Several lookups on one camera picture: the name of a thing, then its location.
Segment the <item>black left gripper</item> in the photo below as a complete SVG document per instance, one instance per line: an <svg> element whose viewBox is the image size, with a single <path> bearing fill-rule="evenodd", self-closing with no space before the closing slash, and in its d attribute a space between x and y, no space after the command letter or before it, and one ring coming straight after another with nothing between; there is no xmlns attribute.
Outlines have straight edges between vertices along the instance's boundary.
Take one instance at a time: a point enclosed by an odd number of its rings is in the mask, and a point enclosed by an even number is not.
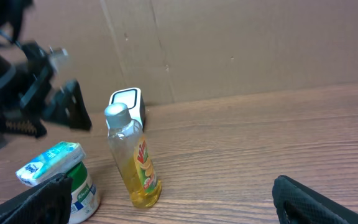
<svg viewBox="0 0 358 224"><path fill-rule="evenodd" d="M42 121L89 131L92 122L78 81L69 80L59 90L51 84L67 50L46 51L36 42L21 49L26 56L22 63L0 55L0 133L41 138L47 133Z"/></svg>

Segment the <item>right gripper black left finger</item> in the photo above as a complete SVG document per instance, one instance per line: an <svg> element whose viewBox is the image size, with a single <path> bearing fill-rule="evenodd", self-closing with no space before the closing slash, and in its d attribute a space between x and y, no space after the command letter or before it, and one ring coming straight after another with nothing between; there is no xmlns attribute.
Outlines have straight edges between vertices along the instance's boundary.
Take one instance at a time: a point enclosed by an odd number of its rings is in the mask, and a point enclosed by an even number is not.
<svg viewBox="0 0 358 224"><path fill-rule="evenodd" d="M59 173L0 204L0 224L67 224L73 178Z"/></svg>

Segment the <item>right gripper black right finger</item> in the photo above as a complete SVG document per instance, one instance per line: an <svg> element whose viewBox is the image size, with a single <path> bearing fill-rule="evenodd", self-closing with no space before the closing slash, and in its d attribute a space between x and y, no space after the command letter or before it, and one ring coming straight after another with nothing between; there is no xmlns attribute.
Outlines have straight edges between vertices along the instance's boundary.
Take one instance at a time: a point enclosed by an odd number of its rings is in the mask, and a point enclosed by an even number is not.
<svg viewBox="0 0 358 224"><path fill-rule="evenodd" d="M272 197L280 224L358 224L358 213L286 175L274 180Z"/></svg>

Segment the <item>green lid white jar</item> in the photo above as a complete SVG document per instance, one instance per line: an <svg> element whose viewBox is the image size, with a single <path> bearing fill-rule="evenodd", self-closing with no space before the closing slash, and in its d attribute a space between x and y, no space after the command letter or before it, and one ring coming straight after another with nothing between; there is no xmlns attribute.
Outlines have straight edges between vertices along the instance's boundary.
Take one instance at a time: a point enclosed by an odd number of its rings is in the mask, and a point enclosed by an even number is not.
<svg viewBox="0 0 358 224"><path fill-rule="evenodd" d="M100 195L85 165L80 162L67 172L73 179L68 223L81 223L92 216L100 204Z"/></svg>

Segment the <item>teal white tissue pack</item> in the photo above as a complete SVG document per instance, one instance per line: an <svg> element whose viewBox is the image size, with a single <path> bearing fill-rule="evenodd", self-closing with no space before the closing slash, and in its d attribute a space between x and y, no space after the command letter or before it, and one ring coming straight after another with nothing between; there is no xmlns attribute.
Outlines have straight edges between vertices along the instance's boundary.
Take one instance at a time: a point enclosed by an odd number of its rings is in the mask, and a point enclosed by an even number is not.
<svg viewBox="0 0 358 224"><path fill-rule="evenodd" d="M62 141L17 170L16 176L23 184L35 187L56 174L68 172L85 157L79 143Z"/></svg>

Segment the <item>yellow liquid plastic bottle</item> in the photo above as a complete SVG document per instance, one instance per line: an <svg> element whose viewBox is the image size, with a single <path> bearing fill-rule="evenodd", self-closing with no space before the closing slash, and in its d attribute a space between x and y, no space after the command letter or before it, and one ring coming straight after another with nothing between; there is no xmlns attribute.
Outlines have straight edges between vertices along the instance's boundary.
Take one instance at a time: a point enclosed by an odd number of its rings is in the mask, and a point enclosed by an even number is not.
<svg viewBox="0 0 358 224"><path fill-rule="evenodd" d="M108 143L133 206L152 207L159 199L162 184L149 154L142 125L131 118L124 103L113 103L104 110Z"/></svg>

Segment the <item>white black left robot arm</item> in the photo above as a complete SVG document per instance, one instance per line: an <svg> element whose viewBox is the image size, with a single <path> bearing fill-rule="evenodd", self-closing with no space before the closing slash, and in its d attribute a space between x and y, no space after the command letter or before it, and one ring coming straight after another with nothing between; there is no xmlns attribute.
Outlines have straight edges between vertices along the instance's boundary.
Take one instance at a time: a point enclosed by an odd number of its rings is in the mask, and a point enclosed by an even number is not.
<svg viewBox="0 0 358 224"><path fill-rule="evenodd" d="M51 80L65 49L45 51L35 41L19 42L24 12L32 1L0 0L0 133L40 138L44 122L89 131L92 127L80 85L68 80L53 90Z"/></svg>

